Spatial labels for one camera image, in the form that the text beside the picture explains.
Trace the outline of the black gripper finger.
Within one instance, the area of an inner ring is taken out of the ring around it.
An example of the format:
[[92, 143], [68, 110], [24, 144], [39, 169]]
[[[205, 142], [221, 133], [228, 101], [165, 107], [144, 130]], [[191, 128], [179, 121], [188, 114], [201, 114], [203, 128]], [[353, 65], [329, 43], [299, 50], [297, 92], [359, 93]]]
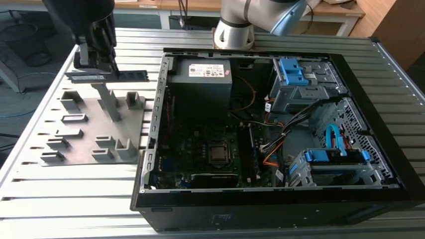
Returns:
[[99, 69], [109, 73], [115, 79], [119, 79], [119, 67], [116, 64], [115, 48], [109, 47], [99, 53]]

